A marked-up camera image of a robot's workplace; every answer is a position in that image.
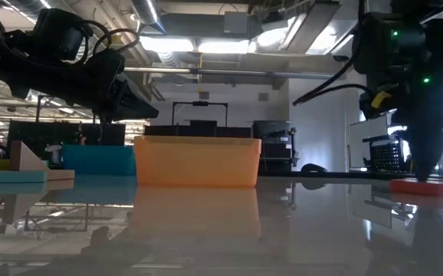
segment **air vent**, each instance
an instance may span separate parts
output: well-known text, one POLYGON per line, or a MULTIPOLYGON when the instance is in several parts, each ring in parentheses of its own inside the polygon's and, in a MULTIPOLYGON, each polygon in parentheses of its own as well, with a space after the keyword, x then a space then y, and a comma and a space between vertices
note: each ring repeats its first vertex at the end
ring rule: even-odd
POLYGON ((207 91, 199 92, 199 99, 200 100, 209 100, 209 92, 207 92, 207 91))
POLYGON ((269 101, 269 93, 259 93, 259 101, 269 101))

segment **table surface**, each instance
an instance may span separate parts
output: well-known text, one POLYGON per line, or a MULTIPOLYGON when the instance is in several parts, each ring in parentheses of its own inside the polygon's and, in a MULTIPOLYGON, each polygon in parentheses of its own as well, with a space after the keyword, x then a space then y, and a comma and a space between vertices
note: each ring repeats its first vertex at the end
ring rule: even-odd
POLYGON ((16 199, 0 206, 0 275, 443 275, 443 198, 391 195, 387 182, 174 189, 77 176, 16 199), (23 202, 28 216, 2 227, 23 202))

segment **red block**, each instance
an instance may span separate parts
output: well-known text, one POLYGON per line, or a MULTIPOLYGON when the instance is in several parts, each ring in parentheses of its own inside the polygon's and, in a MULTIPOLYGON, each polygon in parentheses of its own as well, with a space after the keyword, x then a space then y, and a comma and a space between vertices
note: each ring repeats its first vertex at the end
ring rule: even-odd
POLYGON ((443 196, 443 181, 417 179, 393 179, 390 181, 390 192, 404 192, 421 196, 443 196))

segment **teal block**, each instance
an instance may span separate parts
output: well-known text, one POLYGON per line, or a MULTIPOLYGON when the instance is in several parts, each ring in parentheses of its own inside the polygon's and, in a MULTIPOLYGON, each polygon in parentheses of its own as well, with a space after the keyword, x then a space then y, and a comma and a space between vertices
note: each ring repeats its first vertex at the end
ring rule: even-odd
POLYGON ((44 193, 46 182, 0 183, 0 196, 44 193))
POLYGON ((48 173, 45 171, 0 171, 0 183, 30 183, 30 182, 46 182, 48 173))

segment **ceiling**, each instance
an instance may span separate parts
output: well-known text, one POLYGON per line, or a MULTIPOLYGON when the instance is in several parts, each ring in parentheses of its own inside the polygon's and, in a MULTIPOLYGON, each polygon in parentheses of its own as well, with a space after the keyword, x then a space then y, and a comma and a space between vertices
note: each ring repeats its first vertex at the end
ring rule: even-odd
MULTIPOLYGON (((34 21, 37 19, 39 10, 29 7, 42 7, 44 0, 26 0, 30 5, 18 5, 18 1, 8 0, 19 8, 19 11, 0 9, 0 20, 7 31, 21 29, 22 31, 30 31, 34 27, 34 21)), ((298 8, 288 12, 286 17, 294 17, 294 12, 305 15, 309 12, 312 2, 309 1, 305 5, 298 5, 298 8)), ((78 14, 84 19, 98 21, 109 29, 114 28, 136 28, 136 22, 131 17, 133 14, 131 0, 46 0, 51 7, 61 8, 68 12, 78 14)), ((257 20, 262 20, 266 16, 264 11, 271 7, 287 7, 299 1, 281 1, 281 0, 157 0, 158 8, 163 18, 168 15, 176 15, 178 18, 194 18, 196 16, 211 16, 219 20, 223 19, 226 12, 248 12, 257 20)), ((382 8, 380 5, 386 3, 386 0, 374 1, 370 8, 382 8)), ((335 34, 335 41, 348 32, 356 20, 357 0, 342 0, 340 7, 331 18, 330 24, 334 24, 338 34, 335 34)), ((183 21, 179 21, 179 30, 183 30, 183 21)), ((128 37, 120 37, 113 43, 114 47, 119 47, 127 41, 128 37)), ((197 48, 203 38, 192 38, 197 48)), ((235 38, 226 38, 228 40, 237 40, 235 38)), ((334 54, 350 54, 350 42, 341 47, 334 54)), ((322 78, 329 77, 338 71, 342 64, 334 61, 330 54, 327 55, 305 55, 302 53, 293 54, 285 51, 259 51, 253 54, 208 54, 202 56, 192 52, 178 52, 179 60, 183 66, 198 67, 201 63, 203 67, 219 68, 219 69, 236 69, 236 70, 260 70, 260 71, 294 71, 320 73, 322 78)), ((155 51, 147 51, 141 44, 138 44, 130 51, 124 52, 126 58, 126 66, 163 66, 158 54, 155 51)), ((128 75, 139 86, 144 82, 143 74, 129 72, 128 75)), ((175 83, 175 84, 192 84, 197 83, 199 78, 197 75, 172 75, 172 74, 154 74, 152 78, 157 83, 175 83)), ((202 82, 209 84, 260 84, 272 85, 273 89, 283 83, 279 78, 268 77, 234 77, 225 75, 206 75, 202 77, 202 82)), ((39 92, 33 91, 33 95, 39 95, 39 92)), ((91 122, 93 114, 90 110, 83 107, 66 107, 65 102, 60 99, 52 99, 54 103, 49 103, 51 99, 44 99, 44 108, 41 109, 40 116, 42 120, 65 120, 70 122, 91 122), (73 113, 67 113, 60 108, 72 109, 73 113)), ((35 120, 36 116, 36 99, 29 97, 27 100, 15 99, 11 96, 8 86, 0 82, 0 137, 5 136, 8 129, 9 120, 35 120)), ((144 120, 129 123, 128 127, 132 134, 142 133, 143 125, 147 123, 144 120)))

